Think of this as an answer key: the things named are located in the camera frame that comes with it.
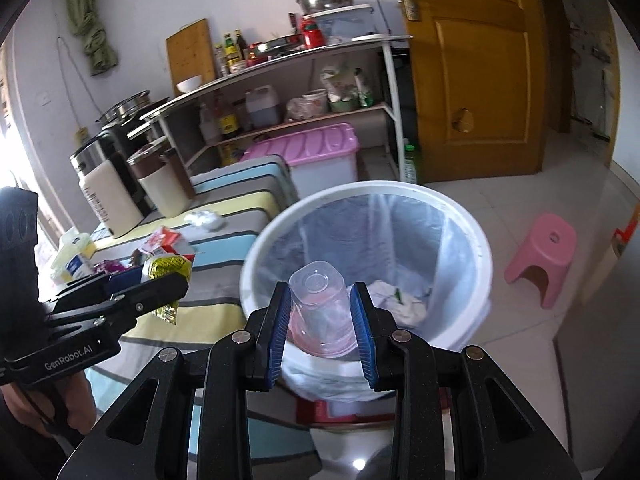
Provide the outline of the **purple snack bag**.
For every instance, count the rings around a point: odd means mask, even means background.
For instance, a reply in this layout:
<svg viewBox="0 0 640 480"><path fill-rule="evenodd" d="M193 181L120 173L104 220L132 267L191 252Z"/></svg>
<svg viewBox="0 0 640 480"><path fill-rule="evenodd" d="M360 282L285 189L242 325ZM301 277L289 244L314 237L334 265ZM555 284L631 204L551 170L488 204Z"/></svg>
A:
<svg viewBox="0 0 640 480"><path fill-rule="evenodd" d="M94 265L94 270L96 272L104 272L106 274L116 274L120 272L125 272L134 267L134 263L130 258L119 260L119 259L105 259Z"/></svg>

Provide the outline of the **yellow snack wrapper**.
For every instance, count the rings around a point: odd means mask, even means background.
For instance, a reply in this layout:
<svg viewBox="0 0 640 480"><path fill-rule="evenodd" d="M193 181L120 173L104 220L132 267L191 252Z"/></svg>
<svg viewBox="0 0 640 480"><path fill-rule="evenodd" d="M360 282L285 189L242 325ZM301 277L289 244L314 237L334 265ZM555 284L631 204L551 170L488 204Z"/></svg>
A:
<svg viewBox="0 0 640 480"><path fill-rule="evenodd" d="M162 321L176 325L181 299L186 296L192 274L192 262L183 255L151 256L142 266L142 283L152 282L162 300L153 313Z"/></svg>

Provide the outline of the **clear plastic cup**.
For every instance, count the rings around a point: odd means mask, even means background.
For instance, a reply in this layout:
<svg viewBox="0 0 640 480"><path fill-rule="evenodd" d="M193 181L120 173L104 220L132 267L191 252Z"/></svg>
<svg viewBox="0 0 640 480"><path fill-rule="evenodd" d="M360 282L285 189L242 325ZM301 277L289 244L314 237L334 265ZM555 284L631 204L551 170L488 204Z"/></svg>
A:
<svg viewBox="0 0 640 480"><path fill-rule="evenodd" d="M288 280L292 295L288 338L318 358L338 359L357 347L342 274L326 261L308 263Z"/></svg>

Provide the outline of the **white trash bin with bag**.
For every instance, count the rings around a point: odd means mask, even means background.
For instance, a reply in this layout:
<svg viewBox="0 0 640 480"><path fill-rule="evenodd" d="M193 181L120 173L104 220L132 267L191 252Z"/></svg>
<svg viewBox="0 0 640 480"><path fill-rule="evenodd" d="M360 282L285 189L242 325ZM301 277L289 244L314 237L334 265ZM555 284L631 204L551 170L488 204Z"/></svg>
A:
<svg viewBox="0 0 640 480"><path fill-rule="evenodd" d="M431 346L462 350L490 310L492 255L464 207L425 186L349 183L308 196L258 235L241 270L244 313L265 307L274 286L313 261L331 263L347 285L386 283L424 302L408 330Z"/></svg>

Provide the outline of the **white kitchen shelf unit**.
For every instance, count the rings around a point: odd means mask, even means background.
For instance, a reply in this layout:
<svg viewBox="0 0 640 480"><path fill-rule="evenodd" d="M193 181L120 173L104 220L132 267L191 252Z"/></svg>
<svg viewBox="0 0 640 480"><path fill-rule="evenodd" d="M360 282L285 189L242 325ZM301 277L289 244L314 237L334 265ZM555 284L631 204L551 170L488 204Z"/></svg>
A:
<svg viewBox="0 0 640 480"><path fill-rule="evenodd" d="M131 135L135 138L141 136L146 130L152 130L172 145L176 145L177 135L168 122L170 115L177 113L183 107L205 102L217 91L231 96L242 89L253 89L262 82L271 84L276 89L280 99L280 112L285 114L288 100L300 98L303 94L320 88L320 72L323 66L346 62L351 58L364 58L378 52L380 55L378 65L373 67L373 74L369 77L371 82L378 85L376 101L369 110L371 112L382 110L387 116L387 125L390 128L383 146L394 178L402 180L405 163L404 154L402 154L404 127L392 47L409 38L408 35L374 35L344 44L298 51L284 58L258 64L239 73L203 84L191 92L186 92L154 108L142 116L143 125L134 130Z"/></svg>

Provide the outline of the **red strawberry milk carton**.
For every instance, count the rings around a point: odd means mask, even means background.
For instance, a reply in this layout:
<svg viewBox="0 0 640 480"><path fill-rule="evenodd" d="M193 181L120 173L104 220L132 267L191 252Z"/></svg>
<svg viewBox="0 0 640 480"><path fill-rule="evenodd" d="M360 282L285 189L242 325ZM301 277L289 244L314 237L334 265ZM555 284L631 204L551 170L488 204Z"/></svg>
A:
<svg viewBox="0 0 640 480"><path fill-rule="evenodd" d="M148 256L177 255L193 262L195 249L179 232L161 226L155 230L140 246L142 254Z"/></svg>

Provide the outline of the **brown white lidded mug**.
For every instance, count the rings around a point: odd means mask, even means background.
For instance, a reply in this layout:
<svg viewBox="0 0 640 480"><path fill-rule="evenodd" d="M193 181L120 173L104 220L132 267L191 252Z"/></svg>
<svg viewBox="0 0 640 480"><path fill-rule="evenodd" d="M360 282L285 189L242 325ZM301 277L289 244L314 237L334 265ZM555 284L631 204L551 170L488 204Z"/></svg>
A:
<svg viewBox="0 0 640 480"><path fill-rule="evenodd" d="M177 150L166 139L145 144L127 164L163 217L172 218L188 209L195 190Z"/></svg>

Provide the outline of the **white steel electric kettle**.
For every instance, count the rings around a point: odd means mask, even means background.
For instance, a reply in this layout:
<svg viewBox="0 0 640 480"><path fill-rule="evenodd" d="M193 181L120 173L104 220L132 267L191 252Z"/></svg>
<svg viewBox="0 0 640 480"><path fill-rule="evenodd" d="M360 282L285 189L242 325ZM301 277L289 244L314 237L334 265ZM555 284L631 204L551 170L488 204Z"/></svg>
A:
<svg viewBox="0 0 640 480"><path fill-rule="evenodd" d="M112 237L124 236L151 212L144 189L111 133L82 144L70 155L70 163L82 194Z"/></svg>

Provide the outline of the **pink storage box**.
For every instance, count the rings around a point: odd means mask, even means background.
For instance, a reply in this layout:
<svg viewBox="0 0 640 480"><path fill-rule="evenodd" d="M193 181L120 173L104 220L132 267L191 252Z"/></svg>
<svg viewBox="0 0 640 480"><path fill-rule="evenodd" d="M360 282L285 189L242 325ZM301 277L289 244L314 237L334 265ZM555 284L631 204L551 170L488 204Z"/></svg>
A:
<svg viewBox="0 0 640 480"><path fill-rule="evenodd" d="M280 156L300 198L358 180L359 140L348 122L297 131L250 146L242 162Z"/></svg>

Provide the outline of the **wooden cutting board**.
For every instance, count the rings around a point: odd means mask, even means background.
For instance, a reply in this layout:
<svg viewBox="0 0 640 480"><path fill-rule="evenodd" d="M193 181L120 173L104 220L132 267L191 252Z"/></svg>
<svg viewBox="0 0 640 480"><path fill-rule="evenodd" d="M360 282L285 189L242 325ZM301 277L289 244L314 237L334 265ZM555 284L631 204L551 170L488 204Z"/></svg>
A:
<svg viewBox="0 0 640 480"><path fill-rule="evenodd" d="M176 96L180 96L178 83L195 76L203 82L217 77L212 37L208 21L202 18L165 40L169 73Z"/></svg>

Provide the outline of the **sauce bottle yellow label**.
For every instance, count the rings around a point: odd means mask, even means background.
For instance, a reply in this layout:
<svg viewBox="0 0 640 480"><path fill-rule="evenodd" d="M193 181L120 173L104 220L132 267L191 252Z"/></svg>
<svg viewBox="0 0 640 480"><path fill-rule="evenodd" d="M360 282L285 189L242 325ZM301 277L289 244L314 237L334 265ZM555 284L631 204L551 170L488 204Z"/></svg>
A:
<svg viewBox="0 0 640 480"><path fill-rule="evenodd" d="M228 68L242 60L238 46L228 32L224 34L224 59Z"/></svg>

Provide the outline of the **frying pan on shelf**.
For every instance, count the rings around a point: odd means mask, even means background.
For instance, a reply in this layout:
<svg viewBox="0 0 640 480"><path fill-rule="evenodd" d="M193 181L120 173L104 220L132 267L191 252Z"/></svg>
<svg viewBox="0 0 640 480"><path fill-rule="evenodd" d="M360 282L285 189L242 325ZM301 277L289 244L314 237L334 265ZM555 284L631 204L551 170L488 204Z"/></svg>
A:
<svg viewBox="0 0 640 480"><path fill-rule="evenodd" d="M302 45L299 35L285 35L259 41L248 47L247 59L256 63L270 61L272 58L289 55Z"/></svg>

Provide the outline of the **dark soy sauce bottle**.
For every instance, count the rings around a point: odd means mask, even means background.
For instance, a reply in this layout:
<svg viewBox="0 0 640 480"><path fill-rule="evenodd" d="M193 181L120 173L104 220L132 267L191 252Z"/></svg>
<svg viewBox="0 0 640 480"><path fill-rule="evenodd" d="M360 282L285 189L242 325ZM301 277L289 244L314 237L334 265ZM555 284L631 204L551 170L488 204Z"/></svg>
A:
<svg viewBox="0 0 640 480"><path fill-rule="evenodd" d="M248 45L246 43L246 40L244 39L242 32L239 29L235 29L234 36L236 48L238 49L241 58L245 60L248 52Z"/></svg>

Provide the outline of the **clear plastic container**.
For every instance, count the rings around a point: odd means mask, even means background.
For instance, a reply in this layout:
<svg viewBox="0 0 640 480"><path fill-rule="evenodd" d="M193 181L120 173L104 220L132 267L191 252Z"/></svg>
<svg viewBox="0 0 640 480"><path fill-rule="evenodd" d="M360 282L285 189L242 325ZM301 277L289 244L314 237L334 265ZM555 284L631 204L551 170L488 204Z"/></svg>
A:
<svg viewBox="0 0 640 480"><path fill-rule="evenodd" d="M311 14L329 46L378 33L370 4L353 4Z"/></svg>

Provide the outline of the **wooden door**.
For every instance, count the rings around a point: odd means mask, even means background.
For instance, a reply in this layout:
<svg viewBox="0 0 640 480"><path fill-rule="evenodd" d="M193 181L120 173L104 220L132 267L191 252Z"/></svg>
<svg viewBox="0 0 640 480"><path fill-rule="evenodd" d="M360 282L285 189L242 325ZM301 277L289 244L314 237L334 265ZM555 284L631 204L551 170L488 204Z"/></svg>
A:
<svg viewBox="0 0 640 480"><path fill-rule="evenodd" d="M518 176L544 158L541 0L430 0L405 18L427 182Z"/></svg>

